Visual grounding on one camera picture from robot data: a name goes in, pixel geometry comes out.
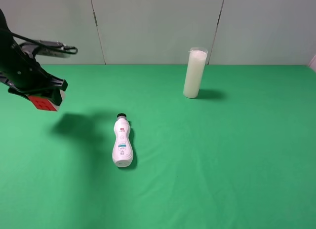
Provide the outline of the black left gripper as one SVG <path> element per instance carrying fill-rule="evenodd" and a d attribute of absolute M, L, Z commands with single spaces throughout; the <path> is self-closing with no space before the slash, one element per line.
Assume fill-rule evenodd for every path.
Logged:
<path fill-rule="evenodd" d="M 24 38 L 24 41 L 52 49 L 35 40 Z M 0 33 L 0 81 L 10 87 L 10 93 L 44 96 L 58 107 L 62 104 L 68 88 L 65 79 L 47 73 L 32 53 L 23 51 L 10 31 Z"/>

